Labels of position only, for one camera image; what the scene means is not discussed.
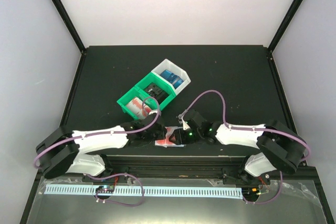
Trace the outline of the green bin with black cards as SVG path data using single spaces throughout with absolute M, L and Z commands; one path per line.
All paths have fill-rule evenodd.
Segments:
M 171 85 L 152 72 L 141 79 L 135 87 L 141 90 L 145 97 L 154 97 L 159 103 L 161 111 L 176 97 Z

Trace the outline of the white bin with blue cards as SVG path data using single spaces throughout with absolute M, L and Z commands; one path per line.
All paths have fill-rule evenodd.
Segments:
M 187 72 L 168 59 L 164 59 L 151 72 L 165 81 L 175 95 L 180 94 L 191 83 Z

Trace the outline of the green bin with red cards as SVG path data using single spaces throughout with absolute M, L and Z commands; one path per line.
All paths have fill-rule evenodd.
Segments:
M 151 111 L 157 109 L 157 104 L 152 98 L 145 100 L 149 96 L 150 95 L 142 89 L 133 87 L 117 100 L 117 104 L 124 113 L 136 120 L 142 120 L 145 119 Z

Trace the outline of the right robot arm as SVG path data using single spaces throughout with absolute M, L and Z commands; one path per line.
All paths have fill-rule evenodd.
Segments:
M 195 110 L 186 112 L 181 120 L 183 127 L 169 138 L 176 145 L 206 142 L 240 145 L 260 151 L 246 156 L 239 168 L 223 173 L 224 177 L 245 185 L 256 183 L 261 175 L 274 170 L 290 175 L 296 173 L 308 149 L 302 138 L 276 120 L 269 124 L 232 125 L 210 122 Z

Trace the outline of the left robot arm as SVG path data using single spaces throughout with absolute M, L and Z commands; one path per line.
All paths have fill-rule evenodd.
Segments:
M 34 167 L 47 179 L 86 174 L 106 182 L 112 177 L 113 167 L 104 150 L 162 140 L 166 134 L 167 128 L 157 113 L 96 131 L 72 131 L 61 126 L 36 147 Z

